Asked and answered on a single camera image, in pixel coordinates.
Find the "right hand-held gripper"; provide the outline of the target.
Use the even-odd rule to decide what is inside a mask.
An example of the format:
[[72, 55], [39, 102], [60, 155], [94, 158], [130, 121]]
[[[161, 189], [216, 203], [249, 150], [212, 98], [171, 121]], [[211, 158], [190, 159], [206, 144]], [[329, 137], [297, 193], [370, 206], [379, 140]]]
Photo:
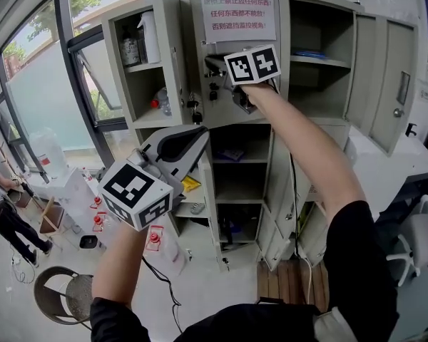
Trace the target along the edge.
[[242, 86], [274, 81], [281, 74], [275, 46], [268, 44], [226, 56], [206, 56], [205, 77], [228, 76], [233, 102], [247, 114], [255, 111]]

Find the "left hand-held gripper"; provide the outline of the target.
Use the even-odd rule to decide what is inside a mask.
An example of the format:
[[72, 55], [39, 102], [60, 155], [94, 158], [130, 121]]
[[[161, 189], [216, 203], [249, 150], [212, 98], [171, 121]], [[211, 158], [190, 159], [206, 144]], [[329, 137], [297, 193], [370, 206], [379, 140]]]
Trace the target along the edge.
[[209, 130], [202, 125], [155, 131], [102, 177], [98, 191], [110, 213], [138, 232], [167, 214], [184, 198], [183, 180], [208, 140]]

